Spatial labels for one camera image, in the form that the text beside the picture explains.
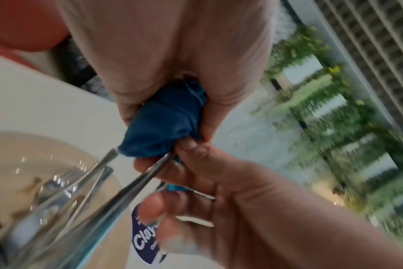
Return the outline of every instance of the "blue fabric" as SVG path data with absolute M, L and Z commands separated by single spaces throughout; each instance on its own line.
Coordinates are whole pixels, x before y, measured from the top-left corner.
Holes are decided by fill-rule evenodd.
M 198 81 L 164 86 L 132 119 L 119 152 L 128 157 L 163 156 L 180 138 L 201 139 L 199 125 L 206 99 Z

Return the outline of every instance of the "skin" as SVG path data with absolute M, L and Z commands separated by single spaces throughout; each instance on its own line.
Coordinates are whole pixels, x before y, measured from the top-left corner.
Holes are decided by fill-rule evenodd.
M 58 0 L 74 40 L 116 97 L 128 125 L 163 85 L 196 76 L 211 140 L 259 82 L 277 0 Z
M 403 269 L 403 249 L 364 219 L 273 171 L 185 138 L 159 178 L 214 196 L 156 192 L 139 207 L 170 253 L 209 257 L 225 268 Z M 145 171 L 156 159 L 135 162 Z M 184 222 L 190 216 L 213 223 Z

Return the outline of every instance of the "white table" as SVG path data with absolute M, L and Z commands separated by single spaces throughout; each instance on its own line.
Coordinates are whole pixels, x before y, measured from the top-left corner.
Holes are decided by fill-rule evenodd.
M 116 104 L 0 57 L 0 131 L 54 138 L 101 158 L 118 146 L 126 127 Z M 122 186 L 138 176 L 132 163 L 132 159 L 121 157 L 111 165 Z M 135 207 L 158 184 L 158 180 L 151 181 L 130 207 Z M 131 247 L 127 269 L 151 267 Z M 201 257 L 168 254 L 156 267 L 218 266 Z

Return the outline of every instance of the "blue sticker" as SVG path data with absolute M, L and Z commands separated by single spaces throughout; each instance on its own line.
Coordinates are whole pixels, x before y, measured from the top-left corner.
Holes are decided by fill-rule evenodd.
M 143 261 L 148 264 L 159 264 L 166 258 L 155 238 L 159 223 L 148 227 L 142 224 L 138 218 L 138 206 L 132 212 L 132 244 Z

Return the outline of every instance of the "plate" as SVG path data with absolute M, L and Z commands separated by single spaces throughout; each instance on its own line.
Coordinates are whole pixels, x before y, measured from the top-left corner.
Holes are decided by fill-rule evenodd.
M 97 160 L 64 142 L 21 133 L 0 133 L 0 219 L 19 218 L 29 209 L 38 187 L 78 163 L 88 167 Z M 95 211 L 121 186 L 112 176 L 93 198 Z M 131 214 L 125 211 L 85 268 L 125 268 L 131 241 Z

